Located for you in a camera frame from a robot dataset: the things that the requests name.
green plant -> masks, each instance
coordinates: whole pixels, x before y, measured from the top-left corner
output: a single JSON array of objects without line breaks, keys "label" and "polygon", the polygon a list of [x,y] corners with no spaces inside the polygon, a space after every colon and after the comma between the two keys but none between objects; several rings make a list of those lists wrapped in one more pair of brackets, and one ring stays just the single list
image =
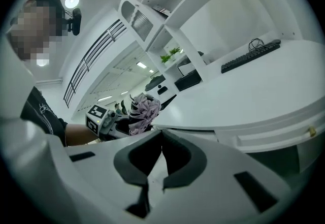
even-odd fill
[{"label": "green plant", "polygon": [[161,63],[165,63],[171,58],[171,56],[167,54],[164,56],[160,56],[160,58],[161,58]]},{"label": "green plant", "polygon": [[179,52],[179,47],[174,48],[173,50],[170,50],[170,51],[169,51],[169,53],[170,53],[171,55],[174,55],[174,54],[177,53],[177,52]]}]

person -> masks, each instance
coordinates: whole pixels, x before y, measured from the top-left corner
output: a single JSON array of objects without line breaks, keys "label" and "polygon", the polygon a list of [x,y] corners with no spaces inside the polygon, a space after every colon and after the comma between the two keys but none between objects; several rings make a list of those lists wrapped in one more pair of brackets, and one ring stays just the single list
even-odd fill
[{"label": "person", "polygon": [[115,104],[115,112],[117,113],[117,114],[122,114],[122,111],[120,110],[120,106],[119,106],[119,103],[118,104]]},{"label": "person", "polygon": [[[21,60],[31,60],[66,31],[65,10],[60,0],[28,0],[11,20],[7,39]],[[46,134],[58,136],[63,146],[86,144],[98,138],[85,125],[68,124],[57,118],[36,87],[20,117],[37,124]]]}]

person's arm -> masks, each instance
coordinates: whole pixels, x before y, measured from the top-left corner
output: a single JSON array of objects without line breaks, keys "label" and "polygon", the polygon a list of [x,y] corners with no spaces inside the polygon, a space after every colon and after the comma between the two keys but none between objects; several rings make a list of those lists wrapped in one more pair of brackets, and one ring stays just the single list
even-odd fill
[{"label": "person's arm", "polygon": [[68,146],[84,145],[98,139],[89,128],[82,124],[66,125],[66,142]]}]

fabric cloth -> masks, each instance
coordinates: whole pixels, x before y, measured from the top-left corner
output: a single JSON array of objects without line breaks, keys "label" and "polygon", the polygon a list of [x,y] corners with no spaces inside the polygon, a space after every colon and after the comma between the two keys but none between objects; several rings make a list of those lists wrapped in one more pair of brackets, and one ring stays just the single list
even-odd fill
[{"label": "fabric cloth", "polygon": [[141,93],[131,103],[129,135],[145,132],[160,110],[160,101],[150,95]]},{"label": "fabric cloth", "polygon": [[50,109],[37,88],[33,88],[20,115],[21,119],[31,121],[41,127],[46,134],[58,136],[63,144],[66,143],[66,123]]}]

black device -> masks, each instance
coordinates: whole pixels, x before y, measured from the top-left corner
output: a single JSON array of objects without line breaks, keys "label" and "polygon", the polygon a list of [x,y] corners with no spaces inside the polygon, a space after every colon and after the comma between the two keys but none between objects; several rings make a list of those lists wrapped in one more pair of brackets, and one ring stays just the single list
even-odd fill
[{"label": "black device", "polygon": [[72,31],[74,35],[78,35],[80,32],[81,24],[81,11],[79,8],[75,8],[72,11],[72,18],[68,19],[68,31]]},{"label": "black device", "polygon": [[268,54],[271,51],[279,49],[280,43],[281,43],[281,40],[278,40],[278,39],[273,40],[266,45],[263,45],[261,47],[251,50],[250,52],[238,57],[237,59],[227,62],[226,64],[221,66],[221,73],[228,72],[228,71],[235,69],[245,63],[248,63],[248,62],[255,60],[265,54]]},{"label": "black device", "polygon": [[193,70],[185,76],[181,77],[179,80],[175,82],[176,87],[179,91],[185,90],[189,87],[199,84],[201,81],[201,77],[197,70]]}]

